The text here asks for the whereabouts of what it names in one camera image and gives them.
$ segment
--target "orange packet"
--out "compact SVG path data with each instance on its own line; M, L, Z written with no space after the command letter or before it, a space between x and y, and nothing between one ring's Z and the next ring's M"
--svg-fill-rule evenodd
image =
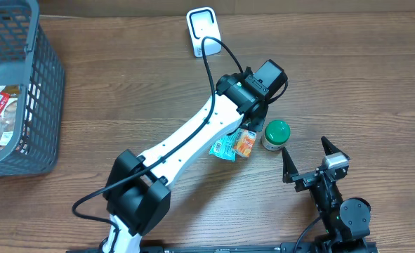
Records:
M233 150L241 157L249 157L252 147L256 142L256 133L249 130L243 130L234 145Z

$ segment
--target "plastic basket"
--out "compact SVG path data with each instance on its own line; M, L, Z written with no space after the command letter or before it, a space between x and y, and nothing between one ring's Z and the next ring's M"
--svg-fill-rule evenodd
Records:
M65 71L39 25L35 0L0 0L0 85L19 85L0 176L40 174L57 162Z

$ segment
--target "blue package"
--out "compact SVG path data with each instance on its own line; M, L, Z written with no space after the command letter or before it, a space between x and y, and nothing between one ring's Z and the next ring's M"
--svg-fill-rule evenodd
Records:
M240 131L235 131L229 136L224 136L217 140L209 151L209 155L215 155L224 160L235 162L235 151L232 149L235 144L235 139Z

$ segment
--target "can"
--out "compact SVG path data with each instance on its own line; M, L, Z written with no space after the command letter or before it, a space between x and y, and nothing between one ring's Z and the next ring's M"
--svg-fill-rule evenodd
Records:
M270 151L281 150L289 140L290 126L283 120L271 121L262 135L262 145Z

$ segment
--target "wooden tabletop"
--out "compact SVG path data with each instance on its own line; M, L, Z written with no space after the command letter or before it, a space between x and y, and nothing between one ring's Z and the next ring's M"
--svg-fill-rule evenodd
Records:
M291 127L286 147L307 172L321 136L351 156L343 197L371 203L380 252L415 252L415 13L218 17L243 66L267 59L290 79L267 123ZM67 71L60 159L47 175L0 178L0 252L97 247L103 223L78 219L73 202L103 187L125 149L151 148L209 97L185 17L42 20ZM222 51L214 79L237 71ZM81 212L107 217L98 197ZM177 246L294 241L317 216L307 191L282 183L282 156L256 145L250 158L205 152L177 182L171 210L145 240ZM317 225L307 236L323 234Z

